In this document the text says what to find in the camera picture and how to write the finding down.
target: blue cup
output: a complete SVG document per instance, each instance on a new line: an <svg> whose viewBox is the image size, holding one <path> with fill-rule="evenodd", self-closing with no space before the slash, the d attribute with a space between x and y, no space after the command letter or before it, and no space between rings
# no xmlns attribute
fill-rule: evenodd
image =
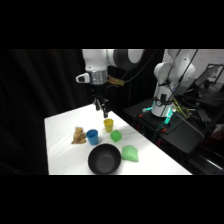
<svg viewBox="0 0 224 224"><path fill-rule="evenodd" d="M98 131L97 130L90 130L86 133L86 137L89 140L89 143L91 145L97 145L98 144Z"/></svg>

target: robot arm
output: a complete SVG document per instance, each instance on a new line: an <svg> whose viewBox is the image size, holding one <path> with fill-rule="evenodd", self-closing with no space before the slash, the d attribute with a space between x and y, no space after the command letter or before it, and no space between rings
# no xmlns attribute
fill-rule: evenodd
<svg viewBox="0 0 224 224"><path fill-rule="evenodd" d="M108 66L124 70L136 68L144 54L144 49L83 49L86 63L86 73L78 76L78 83L89 83L97 110L104 111L108 117L111 111L109 100L105 99L106 87L109 81Z"/></svg>

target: yellow cup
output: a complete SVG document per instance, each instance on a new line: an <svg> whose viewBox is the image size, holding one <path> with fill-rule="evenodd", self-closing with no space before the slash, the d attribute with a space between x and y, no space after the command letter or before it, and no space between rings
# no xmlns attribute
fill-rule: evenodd
<svg viewBox="0 0 224 224"><path fill-rule="evenodd" d="M106 119L104 121L104 126L107 132L113 131L114 121L112 119Z"/></svg>

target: green light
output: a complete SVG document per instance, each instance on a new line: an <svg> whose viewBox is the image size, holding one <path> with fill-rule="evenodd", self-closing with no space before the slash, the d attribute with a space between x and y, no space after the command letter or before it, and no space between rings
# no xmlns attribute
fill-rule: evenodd
<svg viewBox="0 0 224 224"><path fill-rule="evenodd" d="M152 107L150 107L150 108L146 108L146 109L143 109L142 111L143 111L143 113L144 112L146 112L146 111L150 111L150 110L152 110L153 109L153 105L155 104L155 101L153 102L153 104L152 104Z"/></svg>
<svg viewBox="0 0 224 224"><path fill-rule="evenodd" d="M171 107L170 107L169 110L168 110L168 112L167 112L167 115L166 115L167 118L166 118L164 124L169 124L172 115L173 115L173 111L171 110Z"/></svg>

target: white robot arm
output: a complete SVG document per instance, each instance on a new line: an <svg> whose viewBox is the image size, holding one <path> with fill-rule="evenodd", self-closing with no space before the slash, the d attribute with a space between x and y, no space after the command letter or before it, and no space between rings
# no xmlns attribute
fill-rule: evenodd
<svg viewBox="0 0 224 224"><path fill-rule="evenodd" d="M195 75L195 67L191 64L190 49L169 49L168 54L173 63L160 63L156 66L154 74L158 80L152 113L158 117L167 117L172 106L172 82L186 82Z"/></svg>
<svg viewBox="0 0 224 224"><path fill-rule="evenodd" d="M96 109L103 110L106 118L111 111L110 102L105 99L108 66L132 70L138 66L144 49L82 49L82 52L86 73L78 76L76 81L91 84Z"/></svg>
<svg viewBox="0 0 224 224"><path fill-rule="evenodd" d="M103 85L108 82L108 66L124 70L136 68L143 56L143 49L83 49L86 72L76 78L79 83Z"/></svg>

